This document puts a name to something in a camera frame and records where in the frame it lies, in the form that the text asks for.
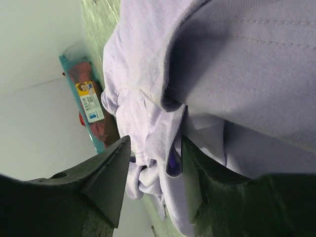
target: wrinkled fabric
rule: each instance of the wrinkled fabric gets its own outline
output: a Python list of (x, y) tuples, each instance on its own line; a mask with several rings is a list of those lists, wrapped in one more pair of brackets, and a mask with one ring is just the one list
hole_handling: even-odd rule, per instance
[(122, 0), (102, 103), (131, 137), (128, 195), (150, 193), (194, 236), (183, 134), (249, 177), (315, 172), (315, 22), (313, 0)]

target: black object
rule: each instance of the black object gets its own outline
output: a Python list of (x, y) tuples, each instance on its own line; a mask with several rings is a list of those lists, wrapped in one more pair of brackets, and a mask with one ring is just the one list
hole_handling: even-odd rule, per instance
[(196, 237), (316, 237), (316, 175), (251, 180), (182, 139), (189, 218)]
[(130, 139), (50, 179), (0, 175), (1, 237), (111, 237), (119, 225)]

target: purple fabric piece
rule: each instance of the purple fabric piece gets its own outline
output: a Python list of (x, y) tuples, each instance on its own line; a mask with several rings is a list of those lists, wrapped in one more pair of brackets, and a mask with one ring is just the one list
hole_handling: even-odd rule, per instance
[(102, 103), (131, 137), (128, 195), (194, 236), (168, 161), (182, 134), (249, 177), (315, 172), (315, 22), (314, 0), (122, 0)]

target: label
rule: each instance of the label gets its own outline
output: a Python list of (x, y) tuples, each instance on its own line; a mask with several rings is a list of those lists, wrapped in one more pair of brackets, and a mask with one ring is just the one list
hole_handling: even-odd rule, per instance
[(83, 106), (83, 110), (89, 123), (104, 119), (102, 107), (95, 93), (92, 82), (82, 82), (76, 84), (78, 95)]

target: lavender fabric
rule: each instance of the lavender fabric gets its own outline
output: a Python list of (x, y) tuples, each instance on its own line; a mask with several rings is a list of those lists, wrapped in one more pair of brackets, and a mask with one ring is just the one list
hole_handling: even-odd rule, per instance
[(127, 193), (183, 235), (183, 134), (249, 177), (315, 172), (316, 1), (122, 0), (103, 64), (103, 106), (135, 153)]

